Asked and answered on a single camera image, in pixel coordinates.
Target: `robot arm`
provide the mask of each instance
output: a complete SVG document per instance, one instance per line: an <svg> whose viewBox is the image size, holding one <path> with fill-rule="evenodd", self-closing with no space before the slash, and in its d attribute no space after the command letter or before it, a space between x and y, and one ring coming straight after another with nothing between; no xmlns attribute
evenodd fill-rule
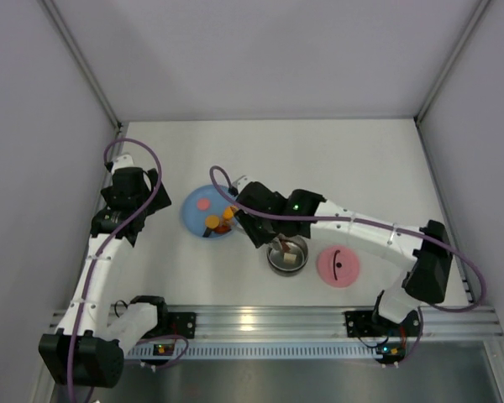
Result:
<svg viewBox="0 0 504 403"><path fill-rule="evenodd" d="M236 180L234 188L238 193L237 202L260 212L282 216L351 217L348 222L288 222L255 217L242 210L235 213L235 218L256 248L278 236L299 235L343 243L398 266L400 276L377 298L374 316L378 321L387 320L394 326L403 322L422 302L437 304L444 301L451 254L430 242L396 231L405 228L448 243L446 230L440 222L429 221L425 228L398 226L351 212L310 191L296 190L285 198L248 176ZM374 228L355 222L355 219L383 223L394 229Z"/></svg>
<svg viewBox="0 0 504 403"><path fill-rule="evenodd" d="M108 313L113 290L123 263L131 254L145 219L154 212L168 207L171 200L164 187L160 188L148 208L126 225L110 240L100 255L96 252L118 226L135 213L150 197L158 181L155 170L144 172L134 166L133 159L123 154L108 167L112 185L101 191L106 206L92 219L86 261L75 295L54 334L44 334L39 341L39 353L56 383L66 383L67 353L75 329L78 311L81 320L76 330L73 379L75 385L113 387L123 370L124 355L149 332L156 335L167 330L168 311L160 297L138 296L129 309L110 326ZM151 185L148 188L145 177ZM92 278L87 295L82 291L93 261Z"/></svg>

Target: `table surface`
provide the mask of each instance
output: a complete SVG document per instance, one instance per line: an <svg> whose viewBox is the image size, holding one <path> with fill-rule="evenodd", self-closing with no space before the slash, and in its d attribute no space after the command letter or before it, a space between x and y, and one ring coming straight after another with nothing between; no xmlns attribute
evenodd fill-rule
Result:
<svg viewBox="0 0 504 403"><path fill-rule="evenodd" d="M404 225L443 221L414 122L396 120L293 120L131 123L127 137L159 156L172 206L148 217L115 299L164 296L170 305L372 306L399 269L356 251L360 277L346 289L319 278L318 254L331 243L308 240L310 256L297 276L276 275L265 247L242 234L217 241L191 235L181 204L210 183L211 165L232 179L250 175L287 196L297 188L323 194L350 210ZM155 166L150 155L125 144L137 165ZM445 305L467 304L453 263Z"/></svg>

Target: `blue plate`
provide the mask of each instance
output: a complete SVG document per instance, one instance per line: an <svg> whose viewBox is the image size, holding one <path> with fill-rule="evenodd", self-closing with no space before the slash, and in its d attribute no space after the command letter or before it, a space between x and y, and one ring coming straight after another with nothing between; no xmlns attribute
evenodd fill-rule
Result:
<svg viewBox="0 0 504 403"><path fill-rule="evenodd" d="M226 186L220 187L223 188L227 195L234 199L234 197L228 193L228 188ZM202 211L198 209L197 203L200 199L208 199L211 202L211 205L207 210ZM186 197L185 201L181 205L181 221L183 222L183 225L185 225L186 229L197 237L206 240L222 239L231 235L234 231L232 230L228 233L212 232L208 238L204 238L202 235L205 233L205 219L207 216L214 215L222 217L224 210L228 206L231 206L231 203L228 203L222 196L220 196L213 185L198 187Z"/></svg>

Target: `white wall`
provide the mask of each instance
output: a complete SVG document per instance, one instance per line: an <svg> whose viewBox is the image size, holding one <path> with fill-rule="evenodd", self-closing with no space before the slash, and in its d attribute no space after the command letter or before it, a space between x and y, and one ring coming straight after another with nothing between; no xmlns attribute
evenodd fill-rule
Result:
<svg viewBox="0 0 504 403"><path fill-rule="evenodd" d="M454 227L504 327L504 0L494 2L423 123Z"/></svg>
<svg viewBox="0 0 504 403"><path fill-rule="evenodd" d="M35 0L0 0L0 402L71 297L113 130Z"/></svg>
<svg viewBox="0 0 504 403"><path fill-rule="evenodd" d="M56 0L122 120L412 117L476 0Z"/></svg>

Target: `pink disc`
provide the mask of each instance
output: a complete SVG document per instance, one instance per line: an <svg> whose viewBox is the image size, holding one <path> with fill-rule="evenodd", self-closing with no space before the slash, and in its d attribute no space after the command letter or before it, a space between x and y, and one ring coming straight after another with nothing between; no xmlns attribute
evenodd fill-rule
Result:
<svg viewBox="0 0 504 403"><path fill-rule="evenodd" d="M349 287L359 278L359 257L351 249L341 245L331 246L321 252L316 266L319 277L332 287Z"/></svg>
<svg viewBox="0 0 504 403"><path fill-rule="evenodd" d="M201 210L205 212L209 207L211 206L211 202L209 199L200 199L196 203L196 207L198 207L198 210Z"/></svg>

